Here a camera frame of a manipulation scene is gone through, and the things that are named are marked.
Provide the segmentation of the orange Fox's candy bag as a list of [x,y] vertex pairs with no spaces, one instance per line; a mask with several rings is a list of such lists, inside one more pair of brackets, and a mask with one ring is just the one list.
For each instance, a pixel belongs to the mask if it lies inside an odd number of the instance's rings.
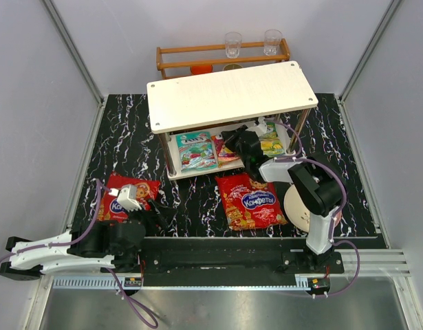
[[215,145],[218,167],[239,160],[239,156],[226,147],[221,135],[212,135],[211,139]]

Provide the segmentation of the green yellow Fox's candy bag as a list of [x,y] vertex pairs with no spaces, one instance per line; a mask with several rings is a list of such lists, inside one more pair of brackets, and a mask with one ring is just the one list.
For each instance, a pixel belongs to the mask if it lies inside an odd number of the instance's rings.
[[266,132],[259,137],[259,140],[261,143],[261,150],[264,155],[268,157],[276,157],[285,153],[285,148],[279,139],[274,123],[267,123]]

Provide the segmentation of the teal Fox's mint candy bag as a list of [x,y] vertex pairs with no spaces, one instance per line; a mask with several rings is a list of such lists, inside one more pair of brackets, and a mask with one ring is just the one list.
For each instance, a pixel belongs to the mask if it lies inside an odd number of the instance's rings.
[[209,132],[182,133],[176,136],[181,171],[204,171],[217,168],[213,141]]

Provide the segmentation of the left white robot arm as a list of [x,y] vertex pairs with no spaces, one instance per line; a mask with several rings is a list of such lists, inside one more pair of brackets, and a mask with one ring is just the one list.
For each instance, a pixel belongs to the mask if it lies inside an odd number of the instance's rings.
[[33,281],[43,275],[83,270],[138,271],[142,242],[169,228],[175,209],[151,199],[148,210],[126,213],[126,219],[96,220],[86,228],[29,241],[11,236],[9,255],[0,259],[0,275],[15,281]]

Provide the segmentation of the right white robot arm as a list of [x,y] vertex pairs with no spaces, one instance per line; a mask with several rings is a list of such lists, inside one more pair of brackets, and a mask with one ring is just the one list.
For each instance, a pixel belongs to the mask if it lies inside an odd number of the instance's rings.
[[322,255],[334,246],[334,217],[347,201],[345,185],[328,165],[315,157],[264,155],[260,137],[266,133],[267,124],[260,122],[222,131],[221,136],[225,147],[240,157],[250,179],[262,184],[293,184],[310,214],[306,246],[312,254]]

